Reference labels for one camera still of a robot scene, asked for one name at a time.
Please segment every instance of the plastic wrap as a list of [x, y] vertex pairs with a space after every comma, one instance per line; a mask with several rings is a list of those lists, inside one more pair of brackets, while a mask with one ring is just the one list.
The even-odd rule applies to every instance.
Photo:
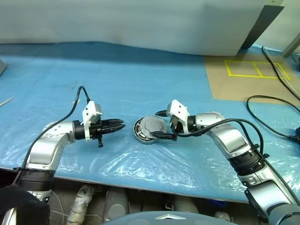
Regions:
[[[213, 99], [203, 58], [102, 43], [0, 45], [7, 69], [0, 77], [0, 167], [20, 166], [43, 127], [67, 114], [83, 85], [101, 104], [102, 119], [119, 118], [126, 127], [97, 141], [77, 141], [63, 153], [56, 175], [68, 179], [245, 201], [245, 188], [208, 136], [160, 140], [143, 145], [133, 135], [141, 117], [166, 109], [177, 99], [191, 114], [222, 112], [254, 121], [245, 103]], [[299, 115], [284, 105], [253, 103], [253, 111], [274, 128], [294, 134]], [[82, 120], [81, 101], [69, 120]], [[256, 123], [269, 161], [300, 196], [299, 146]], [[249, 129], [254, 143], [256, 133]]]

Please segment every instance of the round gray object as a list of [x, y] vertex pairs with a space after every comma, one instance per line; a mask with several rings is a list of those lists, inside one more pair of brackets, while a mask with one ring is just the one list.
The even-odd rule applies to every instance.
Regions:
[[156, 116], [145, 116], [139, 119], [134, 126], [135, 137], [143, 144], [151, 144], [157, 138], [151, 132], [167, 132], [165, 121]]

